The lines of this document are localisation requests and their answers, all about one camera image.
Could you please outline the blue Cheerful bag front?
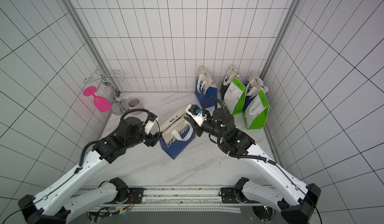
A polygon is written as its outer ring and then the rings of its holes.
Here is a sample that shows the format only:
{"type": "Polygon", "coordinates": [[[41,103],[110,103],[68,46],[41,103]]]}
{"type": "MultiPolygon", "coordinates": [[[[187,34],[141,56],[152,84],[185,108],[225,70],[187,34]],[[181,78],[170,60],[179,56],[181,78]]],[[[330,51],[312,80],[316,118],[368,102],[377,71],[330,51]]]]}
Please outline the blue Cheerful bag front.
{"type": "Polygon", "coordinates": [[[183,106],[160,126],[162,149],[174,160],[196,137],[194,129],[184,117],[187,105],[183,106]]]}

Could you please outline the blue cheerful bag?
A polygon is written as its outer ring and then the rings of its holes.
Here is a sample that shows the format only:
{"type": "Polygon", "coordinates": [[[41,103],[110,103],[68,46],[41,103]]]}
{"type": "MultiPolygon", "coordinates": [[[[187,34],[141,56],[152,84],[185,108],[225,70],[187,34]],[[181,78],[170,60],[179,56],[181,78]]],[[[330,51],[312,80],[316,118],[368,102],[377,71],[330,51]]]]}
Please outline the blue cheerful bag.
{"type": "Polygon", "coordinates": [[[208,71],[203,66],[199,67],[195,88],[195,96],[201,107],[208,98],[218,97],[218,88],[208,71]]]}
{"type": "Polygon", "coordinates": [[[162,149],[174,160],[196,137],[194,129],[184,117],[187,105],[183,106],[160,126],[162,149]]]}

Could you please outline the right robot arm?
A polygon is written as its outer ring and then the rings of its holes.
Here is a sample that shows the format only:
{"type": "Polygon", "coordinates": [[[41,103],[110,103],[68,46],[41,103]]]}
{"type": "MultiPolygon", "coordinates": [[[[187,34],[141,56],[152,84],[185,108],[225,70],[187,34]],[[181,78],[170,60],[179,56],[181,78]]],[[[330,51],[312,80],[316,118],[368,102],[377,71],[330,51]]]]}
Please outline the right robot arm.
{"type": "Polygon", "coordinates": [[[195,134],[207,133],[212,142],[231,158],[245,160],[272,185],[264,187],[241,178],[235,185],[239,202],[256,201],[281,213],[289,224],[308,224],[321,195],[315,184],[306,184],[271,159],[247,133],[236,127],[234,117],[225,108],[213,114],[198,105],[186,107],[185,119],[195,134]]]}

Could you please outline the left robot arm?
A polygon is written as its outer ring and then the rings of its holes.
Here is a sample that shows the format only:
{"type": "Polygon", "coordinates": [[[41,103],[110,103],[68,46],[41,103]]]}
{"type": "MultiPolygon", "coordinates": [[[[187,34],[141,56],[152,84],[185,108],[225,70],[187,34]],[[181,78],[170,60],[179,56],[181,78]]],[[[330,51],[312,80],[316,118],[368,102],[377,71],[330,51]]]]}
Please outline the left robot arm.
{"type": "Polygon", "coordinates": [[[73,197],[73,194],[91,177],[124,155],[127,149],[141,143],[155,146],[161,132],[152,134],[151,130],[157,124],[157,117],[146,121],[128,117],[121,119],[117,128],[105,138],[87,144],[77,166],[45,190],[19,200],[18,206],[26,223],[66,224],[104,203],[133,202],[134,197],[121,178],[113,178],[87,194],[78,197],[73,197]]]}

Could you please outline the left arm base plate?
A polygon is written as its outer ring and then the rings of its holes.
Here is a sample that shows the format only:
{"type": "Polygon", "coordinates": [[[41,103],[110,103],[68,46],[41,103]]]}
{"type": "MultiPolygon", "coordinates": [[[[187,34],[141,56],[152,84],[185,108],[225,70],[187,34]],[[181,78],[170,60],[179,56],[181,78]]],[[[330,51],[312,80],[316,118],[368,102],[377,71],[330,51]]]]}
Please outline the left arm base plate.
{"type": "Polygon", "coordinates": [[[116,204],[140,204],[144,190],[144,188],[127,188],[120,190],[113,202],[116,204]]]}

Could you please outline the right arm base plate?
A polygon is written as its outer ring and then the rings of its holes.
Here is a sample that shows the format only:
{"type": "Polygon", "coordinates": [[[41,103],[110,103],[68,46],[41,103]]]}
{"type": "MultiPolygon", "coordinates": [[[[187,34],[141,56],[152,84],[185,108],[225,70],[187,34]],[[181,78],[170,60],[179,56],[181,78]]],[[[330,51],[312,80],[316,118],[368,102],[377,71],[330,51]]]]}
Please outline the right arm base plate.
{"type": "Polygon", "coordinates": [[[223,204],[244,204],[248,202],[243,193],[235,188],[223,187],[220,189],[219,195],[223,204]]]}

